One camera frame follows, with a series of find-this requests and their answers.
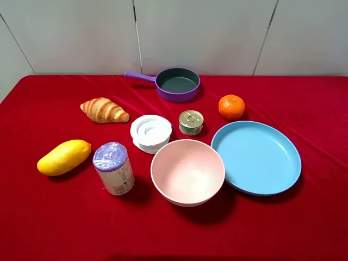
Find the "can lid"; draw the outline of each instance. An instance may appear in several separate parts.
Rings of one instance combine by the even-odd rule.
[[[180,114],[180,123],[187,128],[197,128],[203,124],[203,115],[196,110],[186,110]]]
[[[127,150],[124,145],[109,142],[99,147],[94,153],[93,165],[99,171],[111,172],[121,168],[127,159]]]
[[[143,146],[157,146],[166,141],[172,133],[170,122],[158,115],[143,115],[130,127],[133,142]]]

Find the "stacked white lids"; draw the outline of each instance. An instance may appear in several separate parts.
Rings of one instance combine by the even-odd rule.
[[[130,129],[135,146],[149,154],[155,154],[166,145],[172,133],[170,122],[158,115],[139,117]]]

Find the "white plastic lid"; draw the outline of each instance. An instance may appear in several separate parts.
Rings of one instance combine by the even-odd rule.
[[[130,127],[133,141],[143,146],[156,146],[166,141],[172,133],[170,122],[158,115],[137,118]]]

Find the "mango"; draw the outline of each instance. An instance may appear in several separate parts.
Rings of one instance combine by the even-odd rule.
[[[84,140],[69,140],[39,160],[38,170],[46,176],[62,175],[81,164],[91,153],[91,145]]]

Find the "pull tab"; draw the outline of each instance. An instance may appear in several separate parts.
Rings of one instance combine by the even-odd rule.
[[[185,118],[188,122],[194,122],[196,120],[196,118],[189,113],[185,113]]]

